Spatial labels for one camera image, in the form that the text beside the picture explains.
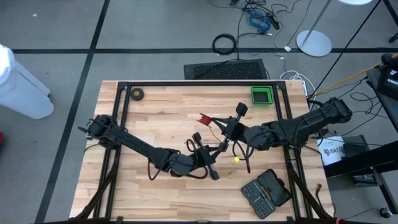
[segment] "green container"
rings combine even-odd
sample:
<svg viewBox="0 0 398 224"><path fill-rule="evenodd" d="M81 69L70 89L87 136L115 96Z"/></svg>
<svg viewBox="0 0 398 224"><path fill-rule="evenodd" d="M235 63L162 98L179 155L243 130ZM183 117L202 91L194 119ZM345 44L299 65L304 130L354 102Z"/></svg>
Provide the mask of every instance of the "green container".
<svg viewBox="0 0 398 224"><path fill-rule="evenodd" d="M271 86L252 86L251 96L254 105L267 106L274 103Z"/></svg>

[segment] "butcher block tabletop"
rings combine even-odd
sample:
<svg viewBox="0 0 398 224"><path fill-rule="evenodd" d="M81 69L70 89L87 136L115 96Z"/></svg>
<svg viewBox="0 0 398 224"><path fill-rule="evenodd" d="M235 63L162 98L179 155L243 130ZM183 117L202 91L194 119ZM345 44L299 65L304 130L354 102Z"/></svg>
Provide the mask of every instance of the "butcher block tabletop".
<svg viewBox="0 0 398 224"><path fill-rule="evenodd" d="M224 139L220 129L214 123L210 124L210 129L197 119L200 119L200 113L217 118L235 116L239 102L248 106L248 112L241 119L246 126L277 120L275 102L269 106L253 105L251 86L170 86L167 81L164 86L139 86L139 82L134 82L137 83L135 87L144 90L145 97L141 101L130 100L126 128L130 134L155 147L178 149L182 154L189 155L191 152L187 150L185 141L192 138L195 132L201 134L203 144L217 146L217 138ZM99 114L112 115L117 85L118 81L102 82L94 117ZM307 113L308 106L301 81L287 80L286 86L293 117ZM119 105L119 124L125 93L126 91L123 91ZM282 114L286 118L281 91L279 98ZM97 142L90 140L87 146ZM309 140L308 145L318 149L314 140ZM243 157L239 149L236 152L239 157ZM315 196L317 185L322 184L319 198L325 210L332 215L333 206L320 155L303 147L301 157L309 191ZM71 217L78 215L97 191L103 158L104 148L101 146L93 146L85 152ZM124 217L126 221L286 221L286 217L294 217L292 200L289 200L277 207L266 219L261 220L241 193L244 185L268 169L273 169L290 191L282 148L254 151L249 162L250 174L244 161L235 164L230 144L228 150L221 153L214 164L220 175L219 180L211 180L210 177L203 180L176 178L169 173L161 172L151 181L147 175L147 159L123 146L111 219ZM152 176L156 171L151 166ZM197 175L201 173L201 170L194 172ZM100 217L104 217L105 214L108 190L103 195ZM297 195L301 216L305 217L303 197L298 188Z"/></svg>

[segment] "black tool case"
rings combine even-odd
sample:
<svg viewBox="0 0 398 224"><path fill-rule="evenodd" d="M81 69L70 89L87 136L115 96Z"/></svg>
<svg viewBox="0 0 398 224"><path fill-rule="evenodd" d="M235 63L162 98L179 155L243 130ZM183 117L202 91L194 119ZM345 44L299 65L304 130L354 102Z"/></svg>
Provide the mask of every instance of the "black tool case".
<svg viewBox="0 0 398 224"><path fill-rule="evenodd" d="M292 197L284 185L283 180L279 179L272 169L269 169L241 190L257 216L264 219L274 212L276 207L283 205Z"/></svg>

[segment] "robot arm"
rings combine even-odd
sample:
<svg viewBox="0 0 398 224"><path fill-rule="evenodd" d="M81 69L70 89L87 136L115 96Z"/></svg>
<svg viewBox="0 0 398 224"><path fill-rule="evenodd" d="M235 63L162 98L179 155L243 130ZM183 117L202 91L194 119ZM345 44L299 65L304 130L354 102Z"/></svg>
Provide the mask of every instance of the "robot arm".
<svg viewBox="0 0 398 224"><path fill-rule="evenodd" d="M127 146L148 158L148 161L155 165L156 168L164 172L170 172L172 176L195 177L190 173L196 169L204 168L205 176L203 178L209 173L213 180L217 180L219 175L215 171L213 164L216 162L217 156L227 150L229 141L241 141L261 151L283 145L300 147L307 142L310 134L328 124L345 123L352 116L352 112L342 100L332 98L321 108L295 119L283 119L249 128L239 122L247 110L246 105L239 103L235 117L231 116L226 119L210 118L203 114L199 122L205 125L214 122L221 129L225 139L218 147L204 146L201 143L199 133L195 133L193 142L198 147L193 149L193 153L189 156L181 154L176 149L151 146L129 134L125 129L118 126L116 120L108 115L98 115L92 120L88 129L81 127L79 129L98 139L99 144L103 147L116 149L121 145Z"/></svg>
<svg viewBox="0 0 398 224"><path fill-rule="evenodd" d="M282 119L246 128L243 135L250 147L261 151L283 145L302 147L309 135L328 124L346 123L351 117L352 112L343 100L331 98L317 110L294 119Z"/></svg>

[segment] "gray carpet floor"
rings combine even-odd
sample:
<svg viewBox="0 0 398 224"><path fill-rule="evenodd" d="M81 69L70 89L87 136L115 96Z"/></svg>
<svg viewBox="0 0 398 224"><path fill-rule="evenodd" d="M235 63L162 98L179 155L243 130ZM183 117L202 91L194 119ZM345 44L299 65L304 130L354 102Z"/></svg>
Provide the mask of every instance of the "gray carpet floor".
<svg viewBox="0 0 398 224"><path fill-rule="evenodd" d="M213 1L227 6L227 0ZM279 2L292 8L293 0L267 1L267 7ZM303 24L309 0L299 1L291 13L277 15L284 28L274 41L272 36L243 37L242 48L281 48L289 43L297 48L295 36L309 29L319 15L326 0L313 1ZM333 48L344 48L377 0L365 6L348 6L332 1L317 30L326 34ZM391 1L398 10L398 2ZM7 108L0 107L0 131L6 135L6 144L0 148L0 223L33 223L39 210L49 179L55 155L67 124L72 103L78 105L72 130L67 133L67 146L58 180L50 201L45 221L66 220L72 205L80 165L85 148L85 135L77 126L86 124L94 112L102 80L181 80L183 65L189 63L222 62L236 55L222 56L214 53L187 53L184 49L210 49L213 39L222 33L236 35L241 11L233 8L217 8L204 0L110 0L97 49L142 49L128 54L94 54L88 70L81 98L75 93L89 54L88 50L62 52L62 49L89 49L95 34L104 1L99 0L0 0L0 43L15 50L16 59L40 81L47 85L55 105L54 113L44 119L32 120ZM244 19L240 33L255 32ZM348 46L353 49L396 48L398 41L388 39L398 31L385 5L380 3L369 20ZM220 47L229 47L228 41L220 41ZM167 49L182 49L180 53L167 53ZM329 71L339 53L315 58L303 53L283 52L286 68L306 75L318 85ZM322 84L324 89L380 61L382 53L343 54L329 77ZM243 59L263 59L272 79L279 79L284 72L284 60L270 52L251 55L241 52ZM327 100L340 96L349 87L320 96ZM355 89L370 97L373 90L362 84ZM356 110L369 108L368 102L343 98ZM363 123L371 115L356 113L352 121L330 126L338 133L345 133ZM363 134L369 143L385 144L397 139L397 133L386 118L377 117L352 132ZM398 172L384 174L390 189L398 187ZM338 216L349 217L374 208L352 220L377 223L398 223L398 217L383 219L378 210L387 204L378 187L354 187L349 177L328 179L331 196Z"/></svg>

